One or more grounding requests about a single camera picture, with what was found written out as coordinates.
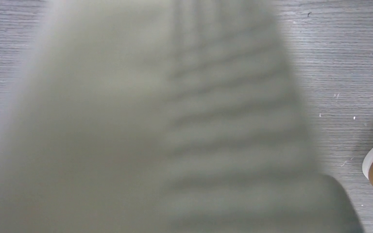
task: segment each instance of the wood grain surface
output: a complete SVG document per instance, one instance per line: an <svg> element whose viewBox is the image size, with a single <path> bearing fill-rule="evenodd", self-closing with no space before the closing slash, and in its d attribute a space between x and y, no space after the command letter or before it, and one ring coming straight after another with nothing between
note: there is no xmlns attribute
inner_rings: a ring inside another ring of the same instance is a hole
<svg viewBox="0 0 373 233"><path fill-rule="evenodd" d="M373 147L373 0L273 3L325 171L347 189L366 231L373 233L373 188L361 173ZM21 54L44 6L41 0L0 0L0 104L18 78Z"/></svg>

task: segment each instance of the grey wooden table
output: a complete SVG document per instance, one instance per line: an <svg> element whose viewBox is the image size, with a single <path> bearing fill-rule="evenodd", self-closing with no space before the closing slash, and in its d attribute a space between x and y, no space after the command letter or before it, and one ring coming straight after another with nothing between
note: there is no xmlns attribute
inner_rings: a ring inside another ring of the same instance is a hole
<svg viewBox="0 0 373 233"><path fill-rule="evenodd" d="M373 146L373 0L273 2L324 168L347 189L371 233L373 188L361 162ZM0 0L0 103L17 78L44 6L41 0Z"/></svg>

